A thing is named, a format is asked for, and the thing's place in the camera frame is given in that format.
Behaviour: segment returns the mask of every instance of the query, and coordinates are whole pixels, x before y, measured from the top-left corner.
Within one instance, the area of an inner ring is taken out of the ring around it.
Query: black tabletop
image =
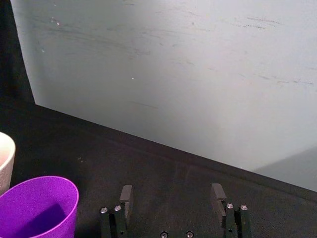
[[[0,131],[16,143],[11,186],[46,175],[77,185],[77,238],[100,237],[99,208],[117,204],[126,184],[134,186],[133,237],[221,237],[212,183],[248,205],[254,237],[317,237],[315,192],[9,98],[0,99]]]

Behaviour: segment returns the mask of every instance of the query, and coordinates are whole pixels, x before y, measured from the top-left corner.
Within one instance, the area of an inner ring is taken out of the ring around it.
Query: cup rim
[[[8,136],[7,134],[5,134],[1,131],[0,131],[0,136],[7,137],[7,139],[9,140],[9,143],[13,146],[12,149],[10,150],[8,158],[4,161],[4,163],[2,165],[0,165],[0,171],[1,171],[14,158],[15,143],[14,143],[14,140],[10,136]]]
[[[39,234],[39,235],[36,235],[36,236],[34,236],[34,237],[29,237],[29,238],[39,238],[39,237],[41,237],[41,236],[43,236],[43,235],[46,235],[46,234],[50,233],[51,231],[55,230],[56,228],[60,227],[60,226],[74,213],[74,211],[75,211],[75,209],[77,208],[77,205],[78,205],[79,191],[78,191],[77,186],[76,186],[72,181],[70,181],[69,179],[64,178],[64,177],[60,177],[60,176],[40,176],[40,177],[28,179],[28,180],[26,180],[26,181],[24,181],[24,182],[21,182],[21,183],[17,184],[16,186],[13,186],[12,188],[10,188],[8,191],[6,191],[4,194],[2,194],[2,195],[0,196],[0,199],[1,199],[4,195],[6,195],[7,193],[9,193],[12,189],[14,189],[14,188],[16,188],[16,187],[18,187],[18,186],[21,186],[21,185],[23,185],[24,183],[27,183],[27,182],[30,182],[30,181],[33,181],[33,180],[36,180],[36,179],[44,179],[44,178],[63,179],[63,180],[65,180],[65,181],[69,182],[69,183],[75,188],[76,196],[77,196],[77,197],[76,197],[76,202],[75,202],[74,207],[73,207],[72,210],[69,212],[69,214],[64,218],[64,220],[62,220],[60,223],[58,223],[56,226],[54,226],[53,228],[49,229],[48,231],[43,232],[43,233],[41,233],[41,234]]]

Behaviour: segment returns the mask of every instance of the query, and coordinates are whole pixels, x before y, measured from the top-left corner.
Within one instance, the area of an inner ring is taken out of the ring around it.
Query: bolt head
[[[247,211],[247,210],[248,210],[247,205],[241,205],[240,208],[241,208],[241,210],[244,210],[244,211]]]
[[[102,214],[106,213],[107,211],[108,211],[108,209],[106,207],[102,207],[100,209],[100,213],[102,213]]]
[[[187,238],[193,238],[193,237],[194,237],[194,233],[192,233],[192,232],[186,232],[186,237],[187,237]]]
[[[160,234],[160,238],[168,238],[168,233],[167,232],[162,232]]]
[[[121,206],[115,206],[114,210],[117,212],[117,211],[120,211],[121,210]]]
[[[233,208],[233,204],[232,203],[228,203],[227,204],[227,208],[232,209]]]

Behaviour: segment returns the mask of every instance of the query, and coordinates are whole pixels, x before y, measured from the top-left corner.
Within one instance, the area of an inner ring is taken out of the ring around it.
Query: cup
[[[66,178],[44,176],[0,196],[0,238],[74,238],[79,193]]]
[[[0,132],[0,196],[10,187],[15,144],[10,136]]]

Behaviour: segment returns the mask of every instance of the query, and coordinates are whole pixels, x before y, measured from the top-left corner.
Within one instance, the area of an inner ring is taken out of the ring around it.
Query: black table surface
[[[16,143],[11,186],[47,175],[77,185],[77,238],[100,237],[99,208],[117,204],[125,184],[134,186],[133,237],[164,230],[221,237],[212,183],[248,205],[254,237],[317,237],[313,191],[9,98],[0,99],[0,131]]]

